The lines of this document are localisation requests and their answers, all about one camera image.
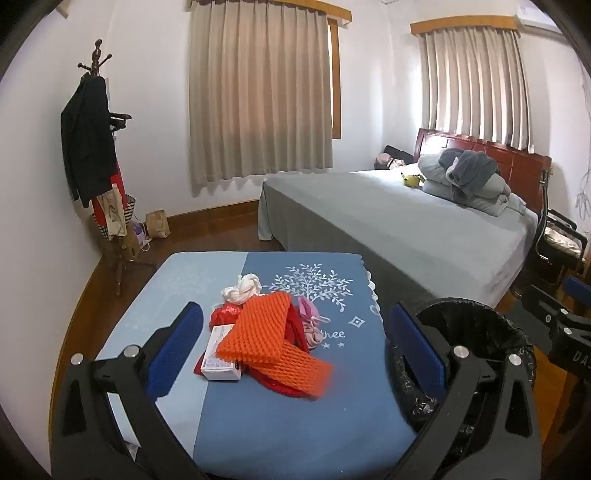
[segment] air conditioner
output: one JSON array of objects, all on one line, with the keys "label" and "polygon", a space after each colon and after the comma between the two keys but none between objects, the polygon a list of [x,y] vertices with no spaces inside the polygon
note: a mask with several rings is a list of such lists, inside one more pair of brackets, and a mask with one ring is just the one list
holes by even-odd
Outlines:
[{"label": "air conditioner", "polygon": [[562,35],[562,32],[552,19],[528,0],[521,1],[517,8],[516,17],[524,27],[546,30]]}]

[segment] blue gripper pad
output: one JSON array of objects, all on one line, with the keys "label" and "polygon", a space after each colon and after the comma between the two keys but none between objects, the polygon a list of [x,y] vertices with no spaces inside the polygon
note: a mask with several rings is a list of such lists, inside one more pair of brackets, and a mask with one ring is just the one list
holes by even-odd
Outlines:
[{"label": "blue gripper pad", "polygon": [[148,366],[145,390],[152,401],[168,395],[202,330],[203,311],[189,302],[171,326],[157,330],[148,340],[146,347],[150,342],[152,347],[162,345]]},{"label": "blue gripper pad", "polygon": [[578,278],[566,277],[562,283],[562,289],[569,297],[574,298],[586,307],[591,307],[591,287]]},{"label": "blue gripper pad", "polygon": [[402,349],[421,390],[443,402],[447,396],[444,363],[402,305],[396,304],[390,315],[394,341]]}]

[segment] gray bed sheet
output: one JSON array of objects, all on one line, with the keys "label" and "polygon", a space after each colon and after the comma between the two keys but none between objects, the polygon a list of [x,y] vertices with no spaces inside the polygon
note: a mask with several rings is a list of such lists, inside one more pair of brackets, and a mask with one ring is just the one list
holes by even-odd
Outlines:
[{"label": "gray bed sheet", "polygon": [[[415,173],[416,165],[405,173]],[[265,181],[259,237],[288,251],[363,256],[382,309],[461,297],[495,307],[521,270],[537,216],[495,218],[404,187],[401,171],[276,177]]]}]

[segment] pikachu plush toy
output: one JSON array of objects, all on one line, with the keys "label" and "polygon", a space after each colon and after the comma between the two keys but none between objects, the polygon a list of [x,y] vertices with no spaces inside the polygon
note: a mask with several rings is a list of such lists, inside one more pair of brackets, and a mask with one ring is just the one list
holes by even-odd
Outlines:
[{"label": "pikachu plush toy", "polygon": [[425,183],[425,178],[422,175],[405,175],[404,173],[400,175],[402,175],[402,184],[405,187],[415,189],[420,186],[421,182]]}]

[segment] curtain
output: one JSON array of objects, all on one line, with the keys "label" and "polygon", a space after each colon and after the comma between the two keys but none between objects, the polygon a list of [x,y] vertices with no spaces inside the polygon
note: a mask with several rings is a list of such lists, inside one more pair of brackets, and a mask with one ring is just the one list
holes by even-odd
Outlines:
[{"label": "curtain", "polygon": [[420,37],[423,127],[527,149],[530,109],[517,32],[462,27]]},{"label": "curtain", "polygon": [[324,14],[252,0],[198,2],[191,28],[195,185],[332,167]]}]

